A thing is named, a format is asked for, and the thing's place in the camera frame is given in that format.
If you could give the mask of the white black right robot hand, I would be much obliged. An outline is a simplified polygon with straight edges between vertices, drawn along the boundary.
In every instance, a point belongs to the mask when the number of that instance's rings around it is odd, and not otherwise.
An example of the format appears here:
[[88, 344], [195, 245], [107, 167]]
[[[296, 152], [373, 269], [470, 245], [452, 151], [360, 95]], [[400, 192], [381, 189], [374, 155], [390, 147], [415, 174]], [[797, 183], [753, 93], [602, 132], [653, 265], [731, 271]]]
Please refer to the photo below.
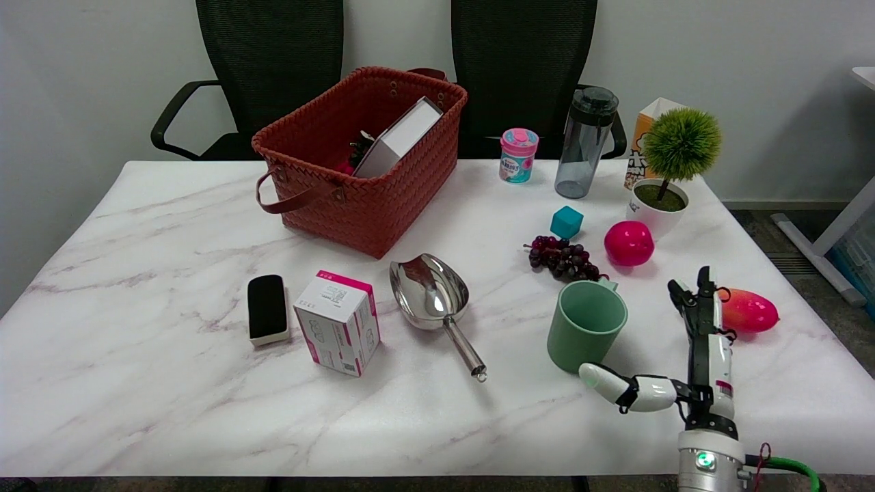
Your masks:
[[725, 330], [723, 303], [710, 266], [697, 274], [697, 291], [678, 280], [668, 283], [669, 298], [688, 337], [687, 380], [638, 374], [625, 377], [603, 364], [582, 364], [579, 377], [622, 414], [657, 412], [677, 405], [685, 429], [738, 438], [731, 384], [731, 346], [736, 336]]

